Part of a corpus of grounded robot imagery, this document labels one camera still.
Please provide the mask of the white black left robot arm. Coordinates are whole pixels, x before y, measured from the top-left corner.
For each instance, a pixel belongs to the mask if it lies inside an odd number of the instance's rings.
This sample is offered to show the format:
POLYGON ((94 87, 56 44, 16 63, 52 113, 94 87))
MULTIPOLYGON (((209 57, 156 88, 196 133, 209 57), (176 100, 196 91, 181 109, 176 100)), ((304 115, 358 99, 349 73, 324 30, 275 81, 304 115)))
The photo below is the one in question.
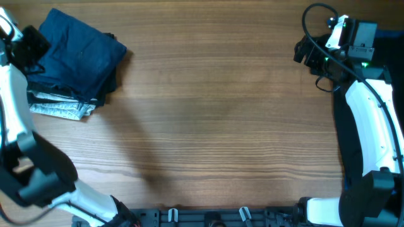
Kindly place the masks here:
POLYGON ((50 44, 32 26, 19 31, 1 9, 1 191, 21 207, 43 207, 42 219, 60 209, 90 226, 140 226, 121 201, 78 178, 70 158, 36 130, 28 106, 27 77, 45 72, 38 63, 50 44))

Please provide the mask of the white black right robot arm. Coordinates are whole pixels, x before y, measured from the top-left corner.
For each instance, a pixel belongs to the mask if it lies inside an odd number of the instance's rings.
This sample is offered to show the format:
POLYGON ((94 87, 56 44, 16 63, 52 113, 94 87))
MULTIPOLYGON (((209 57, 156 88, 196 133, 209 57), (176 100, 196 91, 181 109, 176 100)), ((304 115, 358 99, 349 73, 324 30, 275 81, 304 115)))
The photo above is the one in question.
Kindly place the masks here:
POLYGON ((304 198, 296 221, 325 226, 403 225, 403 133, 393 78, 377 47, 389 35, 347 16, 328 20, 330 33, 305 34, 294 59, 333 84, 334 119, 345 170, 335 198, 304 198))

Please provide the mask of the blue shorts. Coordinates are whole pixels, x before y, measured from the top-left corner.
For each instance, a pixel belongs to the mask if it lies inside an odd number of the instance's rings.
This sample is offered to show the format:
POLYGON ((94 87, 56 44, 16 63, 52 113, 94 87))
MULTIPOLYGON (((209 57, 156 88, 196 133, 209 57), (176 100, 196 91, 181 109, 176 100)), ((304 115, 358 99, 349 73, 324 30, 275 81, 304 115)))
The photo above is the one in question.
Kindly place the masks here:
POLYGON ((55 8, 39 32, 50 49, 39 60, 45 72, 29 75, 29 82, 69 91, 82 102, 95 98, 127 51, 114 38, 55 8))

